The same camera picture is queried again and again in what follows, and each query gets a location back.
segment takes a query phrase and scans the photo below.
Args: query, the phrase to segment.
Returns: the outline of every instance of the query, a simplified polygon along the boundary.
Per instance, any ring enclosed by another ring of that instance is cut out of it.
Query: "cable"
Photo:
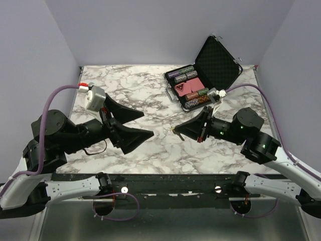
[[[110,220],[110,221],[119,221],[119,222],[122,222],[122,221],[129,221],[129,220],[132,220],[134,219],[138,214],[139,214],[139,211],[140,211],[140,205],[139,205],[139,201],[138,199],[130,194],[130,193],[122,193],[122,192],[115,192],[115,193],[111,193],[111,194],[106,194],[106,195],[100,195],[100,196],[95,196],[95,197],[111,197],[111,196],[116,196],[116,195],[126,195],[126,196],[130,196],[132,197],[135,201],[136,201],[136,204],[137,204],[137,211],[136,213],[131,216],[131,217],[127,217],[127,218],[112,218],[112,217],[105,217],[105,216],[100,216],[98,215],[98,213],[96,212],[96,207],[93,205],[93,211],[95,213],[94,217],[98,216],[101,218],[101,220],[105,219],[105,220]]]
[[[103,152],[106,151],[106,149],[107,149],[107,142],[106,142],[106,140],[103,140],[103,141],[105,142],[106,146],[105,146],[105,149],[102,150],[101,152],[88,153],[85,148],[82,149],[82,150],[86,153],[87,156],[93,156],[93,155],[97,155],[97,154],[103,153]]]
[[[9,180],[5,183],[3,189],[0,191],[0,198],[4,195],[4,193],[7,191],[9,186],[12,184],[12,182],[19,177],[20,175],[30,175],[30,176],[36,176],[41,174],[43,168],[44,168],[44,156],[45,156],[45,128],[46,128],[46,122],[47,122],[47,116],[48,116],[48,111],[51,102],[55,98],[55,96],[62,90],[65,89],[78,89],[78,85],[64,85],[61,86],[57,89],[55,89],[51,95],[49,95],[47,102],[45,104],[44,110],[42,112],[42,117],[41,117],[41,122],[40,122],[40,132],[39,132],[39,164],[38,164],[38,169],[36,172],[32,171],[20,171],[12,175]]]
[[[256,176],[259,176],[259,177],[267,178],[267,177],[264,176],[263,174],[255,173],[255,175],[256,175]],[[277,210],[278,206],[279,206],[279,202],[280,202],[280,200],[277,198],[274,207],[273,207],[270,211],[268,211],[268,212],[265,213],[265,214],[258,215],[258,216],[250,216],[250,215],[238,213],[238,212],[233,208],[233,206],[232,206],[231,203],[230,203],[230,208],[231,208],[231,210],[233,211],[233,213],[234,213],[235,215],[238,215],[238,216],[240,216],[240,217],[244,217],[244,218],[262,218],[262,217],[267,217],[268,215],[274,213],[274,212]]]
[[[318,180],[319,182],[321,182],[321,177],[319,177],[317,174],[315,174],[314,172],[310,171],[309,169],[307,169],[306,167],[304,167],[302,164],[300,163],[297,163],[296,159],[293,158],[292,154],[289,152],[289,150],[287,149],[286,145],[284,144],[284,141],[283,141],[283,134],[281,134],[280,132],[280,129],[279,129],[279,125],[278,125],[278,122],[275,118],[275,114],[272,110],[272,107],[271,107],[271,104],[269,102],[269,100],[267,99],[266,95],[263,93],[263,91],[256,85],[254,84],[240,84],[240,85],[236,85],[234,87],[231,87],[229,89],[226,90],[226,93],[234,90],[234,89],[237,89],[237,88],[240,88],[240,87],[245,87],[245,86],[250,86],[250,87],[253,87],[253,88],[256,88],[260,93],[261,95],[263,96],[263,98],[265,99],[270,111],[271,111],[271,114],[272,114],[272,117],[274,119],[274,123],[275,123],[275,128],[276,128],[276,131],[277,133],[279,134],[279,138],[280,138],[280,142],[283,146],[283,149],[286,153],[286,155],[288,156],[288,158],[293,162],[295,163],[298,167],[300,167],[304,172],[306,172],[307,174],[311,175],[312,177],[314,177],[316,180]]]

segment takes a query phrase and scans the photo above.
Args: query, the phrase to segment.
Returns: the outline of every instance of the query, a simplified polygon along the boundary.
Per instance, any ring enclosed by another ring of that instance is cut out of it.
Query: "gray floor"
[[[274,201],[253,203],[251,213],[262,214]],[[131,215],[133,210],[113,211],[113,217]],[[48,208],[41,231],[41,241],[106,240],[308,240],[296,207],[280,203],[266,218],[245,219],[229,209],[141,210],[127,222],[101,221],[93,217],[90,202],[63,202]]]

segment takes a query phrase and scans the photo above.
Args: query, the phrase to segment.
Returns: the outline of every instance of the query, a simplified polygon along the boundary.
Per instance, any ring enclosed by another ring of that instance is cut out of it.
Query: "triangle symbol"
[[[180,91],[183,91],[183,89],[184,89],[184,83],[179,84],[179,85],[176,85],[176,86],[175,86],[175,89],[178,89],[178,90],[180,90]]]

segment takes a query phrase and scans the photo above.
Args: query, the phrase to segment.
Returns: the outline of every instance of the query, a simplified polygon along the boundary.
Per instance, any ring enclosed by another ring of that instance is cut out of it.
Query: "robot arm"
[[[231,122],[217,119],[212,114],[213,109],[205,107],[195,118],[176,126],[173,132],[199,143],[210,136],[237,145],[244,143],[241,153],[247,159],[272,168],[294,182],[269,180],[239,172],[238,182],[245,191],[292,202],[310,215],[321,218],[321,182],[313,176],[321,176],[321,173],[300,160],[293,163],[278,140],[260,131],[264,120],[251,108],[239,110]],[[298,162],[313,175],[300,168]]]
[[[95,143],[110,139],[124,154],[132,152],[153,136],[153,132],[127,128],[124,123],[144,116],[143,112],[127,108],[112,100],[103,89],[80,84],[79,92],[86,93],[85,110],[95,119],[74,124],[59,110],[50,110],[45,132],[45,161],[39,175],[20,175],[10,178],[0,199],[0,219],[23,217],[38,213],[54,202],[79,196],[94,196],[112,192],[107,174],[99,173],[80,181],[55,182],[51,175],[67,163],[65,153],[83,150]],[[20,171],[36,171],[39,165],[39,136],[42,117],[32,123],[34,139],[23,151],[23,156],[12,176]]]

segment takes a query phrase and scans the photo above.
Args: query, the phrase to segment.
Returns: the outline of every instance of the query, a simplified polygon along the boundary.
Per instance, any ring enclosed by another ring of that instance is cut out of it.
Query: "marble tabletop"
[[[81,82],[93,82],[102,87],[115,101],[141,110],[145,116],[125,124],[127,127],[154,131],[148,139],[133,152],[124,155],[107,140],[107,150],[95,156],[86,156],[83,151],[68,155],[68,163],[58,173],[132,173],[132,174],[215,174],[276,173],[275,171],[247,160],[240,154],[242,146],[208,138],[203,143],[174,135],[171,127],[196,116],[200,110],[185,113],[176,102],[170,102],[165,93],[167,86],[163,73],[180,66],[88,66],[84,68]],[[251,66],[244,66],[243,73],[233,85],[257,84]],[[84,111],[83,94],[77,94],[71,120],[86,122],[93,117]],[[216,117],[231,121],[233,115],[243,107],[251,107],[265,123],[261,129],[271,135],[269,120],[261,95],[251,87],[230,92]],[[101,142],[88,148],[88,152],[103,150]]]

